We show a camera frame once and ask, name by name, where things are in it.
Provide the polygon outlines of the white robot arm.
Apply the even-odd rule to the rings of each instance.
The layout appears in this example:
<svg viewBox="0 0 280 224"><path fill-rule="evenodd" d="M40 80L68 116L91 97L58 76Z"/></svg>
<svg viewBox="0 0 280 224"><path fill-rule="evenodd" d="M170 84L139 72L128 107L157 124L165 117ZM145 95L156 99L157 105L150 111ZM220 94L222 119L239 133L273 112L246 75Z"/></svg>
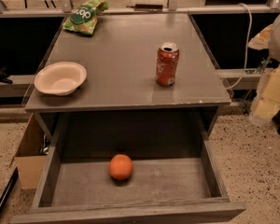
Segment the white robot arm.
<svg viewBox="0 0 280 224"><path fill-rule="evenodd" d="M273 24L265 27L248 43L252 49L269 51L269 58L279 65L272 72L265 72L259 80L249 120L256 125L269 122L280 111L280 14Z"/></svg>

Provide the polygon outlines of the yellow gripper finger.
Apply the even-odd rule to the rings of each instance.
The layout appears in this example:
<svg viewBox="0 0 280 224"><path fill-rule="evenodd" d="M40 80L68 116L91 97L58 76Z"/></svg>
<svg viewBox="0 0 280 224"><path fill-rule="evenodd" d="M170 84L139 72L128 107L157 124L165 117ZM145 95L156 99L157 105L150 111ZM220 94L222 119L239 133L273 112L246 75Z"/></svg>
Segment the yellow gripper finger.
<svg viewBox="0 0 280 224"><path fill-rule="evenodd" d="M249 120L265 124L280 111L280 65L271 72L264 72L259 80L257 96L250 107Z"/></svg>
<svg viewBox="0 0 280 224"><path fill-rule="evenodd" d="M257 35L255 35L249 42L248 46L251 49L262 50L268 48L270 33L273 26L270 24L262 29Z"/></svg>

